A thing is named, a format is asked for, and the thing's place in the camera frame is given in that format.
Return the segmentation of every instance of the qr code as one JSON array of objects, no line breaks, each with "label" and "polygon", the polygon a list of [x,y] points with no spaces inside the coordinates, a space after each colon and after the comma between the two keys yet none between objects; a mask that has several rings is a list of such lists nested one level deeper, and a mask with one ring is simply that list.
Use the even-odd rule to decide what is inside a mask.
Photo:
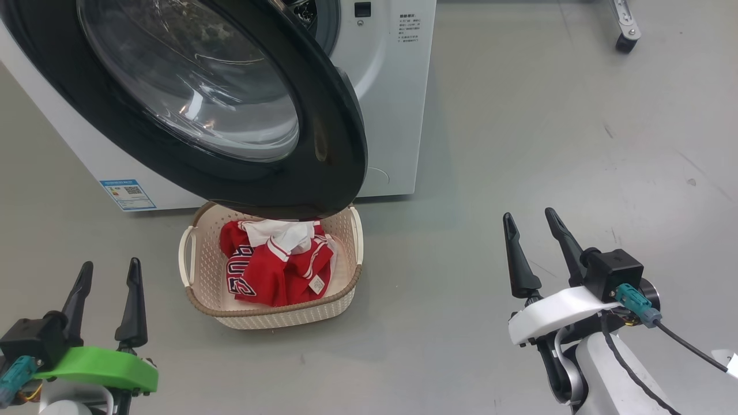
[{"label": "qr code", "polygon": [[128,194],[141,194],[141,188],[138,186],[123,186],[125,192]]}]

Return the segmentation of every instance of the open door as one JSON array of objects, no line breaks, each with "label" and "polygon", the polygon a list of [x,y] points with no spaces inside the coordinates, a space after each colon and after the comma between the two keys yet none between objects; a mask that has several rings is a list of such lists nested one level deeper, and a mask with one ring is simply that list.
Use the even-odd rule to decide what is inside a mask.
[{"label": "open door", "polygon": [[310,220],[361,188],[354,90],[281,0],[0,0],[0,18],[95,128],[194,194]]}]

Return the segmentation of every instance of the basket handle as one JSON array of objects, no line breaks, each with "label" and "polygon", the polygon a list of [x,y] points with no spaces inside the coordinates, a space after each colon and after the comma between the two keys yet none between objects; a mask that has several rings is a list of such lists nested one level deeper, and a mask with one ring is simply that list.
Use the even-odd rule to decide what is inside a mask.
[{"label": "basket handle", "polygon": [[361,265],[364,262],[364,229],[362,228],[362,220],[359,218],[359,212],[354,206],[348,208],[351,215],[354,216],[354,242],[356,243],[356,264]]},{"label": "basket handle", "polygon": [[[182,277],[182,283],[185,287],[190,287],[193,283],[192,273],[195,269],[195,243],[197,241],[197,237],[193,233],[195,229],[194,226],[188,227],[182,234],[182,239],[179,240],[179,276]],[[190,266],[187,267],[185,250],[187,250],[187,241],[189,240],[191,240]]]}]

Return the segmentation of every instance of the concrete floor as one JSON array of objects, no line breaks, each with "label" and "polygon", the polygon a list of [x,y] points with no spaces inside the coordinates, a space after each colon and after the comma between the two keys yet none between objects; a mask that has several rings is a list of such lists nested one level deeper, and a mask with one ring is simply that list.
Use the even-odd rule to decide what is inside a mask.
[{"label": "concrete floor", "polygon": [[[1,68],[2,324],[61,308],[91,260],[83,336],[115,347],[137,256],[161,381],[133,414],[566,414],[506,328],[522,301],[500,219],[548,295],[567,277],[552,206],[582,245],[645,264],[677,333],[738,349],[738,2],[632,8],[644,38],[624,56],[603,4],[439,4],[416,194],[359,206],[365,273],[344,315],[273,332],[197,312],[176,266],[192,212],[119,211]],[[735,413],[738,381],[655,330],[621,336],[682,413]]]}]

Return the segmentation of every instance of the beige laundry basket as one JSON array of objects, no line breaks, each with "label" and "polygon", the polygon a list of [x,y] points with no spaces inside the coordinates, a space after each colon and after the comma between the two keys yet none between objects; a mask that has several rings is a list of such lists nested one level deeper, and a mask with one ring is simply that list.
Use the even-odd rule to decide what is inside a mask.
[{"label": "beige laundry basket", "polygon": [[179,273],[188,298],[199,311],[234,329],[273,329],[336,317],[351,304],[364,255],[362,223],[356,208],[347,207],[320,221],[339,245],[336,269],[325,297],[284,307],[244,303],[228,294],[228,258],[221,252],[220,235],[223,225],[234,220],[260,219],[209,202],[197,211],[179,242]]}]

